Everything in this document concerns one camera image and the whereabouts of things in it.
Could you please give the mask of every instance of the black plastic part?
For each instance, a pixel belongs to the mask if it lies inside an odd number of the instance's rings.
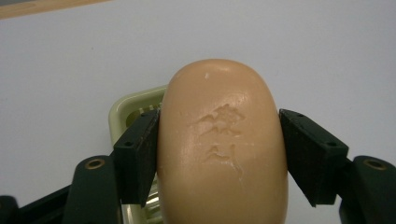
[[[160,110],[138,117],[114,145],[122,203],[146,205],[157,164]]]
[[[334,204],[335,171],[345,166],[348,147],[312,119],[279,110],[288,169],[312,206]]]
[[[392,164],[373,157],[356,157],[350,169],[350,184],[366,223],[396,223],[396,169]]]
[[[115,169],[110,157],[91,157],[78,164],[62,223],[122,223]]]
[[[23,223],[61,223],[68,193],[69,186],[22,207]]]
[[[20,210],[15,198],[11,196],[0,196],[0,223],[21,223]]]
[[[359,207],[350,206],[344,200],[341,201],[339,213],[342,224],[367,224],[361,209]]]

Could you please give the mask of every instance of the metal screw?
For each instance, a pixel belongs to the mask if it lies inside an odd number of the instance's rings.
[[[100,168],[101,166],[105,165],[105,160],[103,159],[92,159],[85,163],[85,169],[94,170]]]
[[[363,163],[370,166],[371,168],[379,170],[379,171],[384,171],[387,169],[387,166],[382,164],[382,162],[380,162],[380,161],[374,161],[374,160],[367,159],[367,160],[364,160]]]

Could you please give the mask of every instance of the tan soap bar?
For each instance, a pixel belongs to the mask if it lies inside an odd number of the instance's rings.
[[[241,63],[204,60],[174,75],[157,160],[164,223],[284,223],[288,169],[276,106]]]

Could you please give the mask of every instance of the white table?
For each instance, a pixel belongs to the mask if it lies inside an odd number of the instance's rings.
[[[396,2],[115,0],[0,21],[0,195],[23,206],[111,151],[110,107],[200,59],[246,63],[276,105],[396,163]],[[287,223],[340,223],[290,178]]]

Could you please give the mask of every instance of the plastic tray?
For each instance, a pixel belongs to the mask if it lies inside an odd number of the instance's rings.
[[[166,86],[141,91],[120,98],[110,109],[108,125],[112,145],[119,140],[125,130],[141,113],[161,106]],[[154,224],[163,223],[160,204],[158,201],[157,178],[151,185],[148,202],[144,208],[138,204],[122,206],[124,223]]]

